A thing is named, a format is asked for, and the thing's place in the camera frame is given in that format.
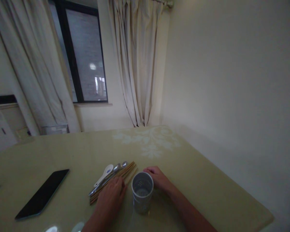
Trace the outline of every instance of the table top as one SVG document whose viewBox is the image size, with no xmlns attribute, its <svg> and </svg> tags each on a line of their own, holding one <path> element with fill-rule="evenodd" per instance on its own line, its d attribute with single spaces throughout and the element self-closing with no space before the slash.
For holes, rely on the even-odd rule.
<svg viewBox="0 0 290 232">
<path fill-rule="evenodd" d="M 259 231 L 273 215 L 167 126 L 30 137 L 0 153 L 0 231 L 72 231 L 94 211 L 88 193 L 108 164 L 157 165 L 217 231 Z M 41 215 L 14 218 L 46 179 L 70 169 Z M 148 215 L 133 211 L 131 183 L 111 231 L 184 231 L 154 190 Z"/>
</svg>

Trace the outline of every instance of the spoon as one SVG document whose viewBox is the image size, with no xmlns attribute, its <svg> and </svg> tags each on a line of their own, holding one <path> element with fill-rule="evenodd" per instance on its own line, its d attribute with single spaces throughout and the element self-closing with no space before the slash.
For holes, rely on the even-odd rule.
<svg viewBox="0 0 290 232">
<path fill-rule="evenodd" d="M 125 168 L 125 167 L 127 167 L 127 166 L 128 166 L 128 162 L 127 162 L 127 161 L 124 161 L 124 162 L 122 163 L 122 165 L 120 166 L 120 168 L 123 169 L 123 168 Z"/>
<path fill-rule="evenodd" d="M 120 169 L 120 167 L 121 167 L 120 163 L 117 164 L 113 168 L 113 170 L 105 178 L 103 178 L 103 180 L 89 193 L 89 196 L 94 194 L 100 186 L 104 186 L 112 178 L 112 176 Z"/>
<path fill-rule="evenodd" d="M 122 163 L 122 165 L 120 166 L 120 168 L 119 169 L 124 169 L 125 167 L 127 167 L 128 166 L 128 162 L 127 161 L 124 161 L 123 163 Z M 119 170 L 119 169 L 116 169 L 114 172 L 113 172 L 113 174 L 112 175 L 110 175 L 110 177 L 106 180 L 106 181 L 104 181 L 104 183 L 101 185 L 101 186 L 104 186 L 114 175 L 115 175 L 115 173 Z"/>
<path fill-rule="evenodd" d="M 104 178 L 109 174 L 109 173 L 111 173 L 111 171 L 113 170 L 113 165 L 112 164 L 110 164 L 110 165 L 108 165 L 106 168 L 105 168 L 105 170 L 104 170 L 104 172 L 103 172 L 103 175 L 100 177 L 100 179 L 94 184 L 94 188 L 95 187 L 97 187 L 98 186 L 98 184 L 101 182 L 101 181 L 103 181 L 104 180 Z"/>
</svg>

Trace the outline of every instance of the smartphone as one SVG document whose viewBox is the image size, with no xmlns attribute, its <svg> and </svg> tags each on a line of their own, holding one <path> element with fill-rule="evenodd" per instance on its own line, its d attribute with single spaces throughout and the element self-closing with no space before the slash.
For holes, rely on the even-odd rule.
<svg viewBox="0 0 290 232">
<path fill-rule="evenodd" d="M 69 169 L 53 172 L 28 203 L 17 214 L 15 220 L 39 215 L 52 198 Z"/>
</svg>

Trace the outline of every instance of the cup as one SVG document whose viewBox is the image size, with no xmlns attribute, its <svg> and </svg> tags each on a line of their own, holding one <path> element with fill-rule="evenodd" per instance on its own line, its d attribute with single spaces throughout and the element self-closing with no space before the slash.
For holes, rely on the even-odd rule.
<svg viewBox="0 0 290 232">
<path fill-rule="evenodd" d="M 154 181 L 146 172 L 136 174 L 132 180 L 133 207 L 139 214 L 145 214 L 150 207 Z"/>
</svg>

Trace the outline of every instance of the curtain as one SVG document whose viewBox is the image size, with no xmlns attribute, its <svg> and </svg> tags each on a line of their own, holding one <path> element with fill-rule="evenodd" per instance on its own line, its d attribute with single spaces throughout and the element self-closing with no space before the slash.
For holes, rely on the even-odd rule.
<svg viewBox="0 0 290 232">
<path fill-rule="evenodd" d="M 0 0 L 0 34 L 16 74 L 10 85 L 31 134 L 60 124 L 80 132 L 48 1 Z"/>
<path fill-rule="evenodd" d="M 115 53 L 128 113 L 146 126 L 155 83 L 157 25 L 164 4 L 152 0 L 108 0 Z"/>
</svg>

